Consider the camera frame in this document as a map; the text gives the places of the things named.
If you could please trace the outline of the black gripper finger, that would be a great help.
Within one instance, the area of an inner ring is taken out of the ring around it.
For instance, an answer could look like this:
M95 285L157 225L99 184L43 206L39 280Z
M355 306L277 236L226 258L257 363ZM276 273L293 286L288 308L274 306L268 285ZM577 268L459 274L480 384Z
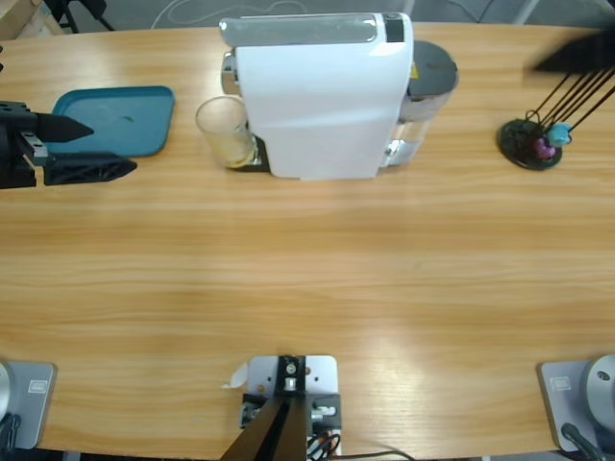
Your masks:
M526 72L581 75L614 67L614 27L566 36L526 65Z

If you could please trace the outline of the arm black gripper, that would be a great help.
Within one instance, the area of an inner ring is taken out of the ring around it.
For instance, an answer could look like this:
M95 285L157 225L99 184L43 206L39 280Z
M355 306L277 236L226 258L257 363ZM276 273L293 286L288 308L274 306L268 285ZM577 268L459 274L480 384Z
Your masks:
M93 133L91 127L71 117L35 113L25 103L2 101L1 187L36 186L36 166L44 166L45 185L110 182L136 170L133 160L107 152L52 154L48 158L44 142L65 143Z

